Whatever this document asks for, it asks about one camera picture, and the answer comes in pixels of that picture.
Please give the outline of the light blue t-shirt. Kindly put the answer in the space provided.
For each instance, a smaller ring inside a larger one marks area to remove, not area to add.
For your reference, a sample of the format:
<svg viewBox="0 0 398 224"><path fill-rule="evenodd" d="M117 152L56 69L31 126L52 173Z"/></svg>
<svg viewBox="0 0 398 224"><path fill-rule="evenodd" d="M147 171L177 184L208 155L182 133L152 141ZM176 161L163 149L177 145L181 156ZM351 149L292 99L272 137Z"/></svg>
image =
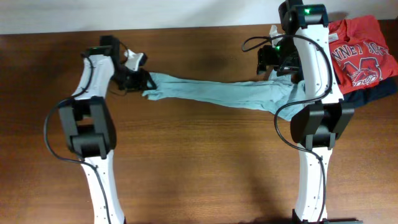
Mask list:
<svg viewBox="0 0 398 224"><path fill-rule="evenodd" d="M142 96L152 101L181 98L275 114L281 106L305 99L303 81L295 84L290 75L278 77L276 72L265 81L233 83L188 80L164 73L150 75L156 89L145 90Z"/></svg>

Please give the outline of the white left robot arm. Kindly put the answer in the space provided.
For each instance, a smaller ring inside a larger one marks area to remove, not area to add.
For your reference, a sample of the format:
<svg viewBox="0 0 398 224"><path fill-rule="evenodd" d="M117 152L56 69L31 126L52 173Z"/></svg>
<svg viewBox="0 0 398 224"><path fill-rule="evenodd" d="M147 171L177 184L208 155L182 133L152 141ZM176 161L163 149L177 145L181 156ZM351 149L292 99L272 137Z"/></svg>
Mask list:
<svg viewBox="0 0 398 224"><path fill-rule="evenodd" d="M143 69L147 55L129 50L117 37L102 35L83 53L84 69L76 90L56 107L68 149L82 166L93 204L95 223L125 223L113 172L116 128L106 105L110 82L119 90L155 90Z"/></svg>

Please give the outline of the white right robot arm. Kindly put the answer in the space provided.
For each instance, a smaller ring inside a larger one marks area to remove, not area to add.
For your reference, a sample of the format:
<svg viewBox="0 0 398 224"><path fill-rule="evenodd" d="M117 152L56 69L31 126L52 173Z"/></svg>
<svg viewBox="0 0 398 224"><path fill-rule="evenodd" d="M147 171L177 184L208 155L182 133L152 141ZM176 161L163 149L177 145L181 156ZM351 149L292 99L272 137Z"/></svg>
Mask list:
<svg viewBox="0 0 398 224"><path fill-rule="evenodd" d="M273 67L278 75L302 75L305 99L290 121L291 141L299 151L299 193L292 223L329 223L326 177L336 141L353 117L343 101L333 70L328 43L328 14L322 4L285 0L279 6L283 34L268 36L257 52L257 72Z"/></svg>

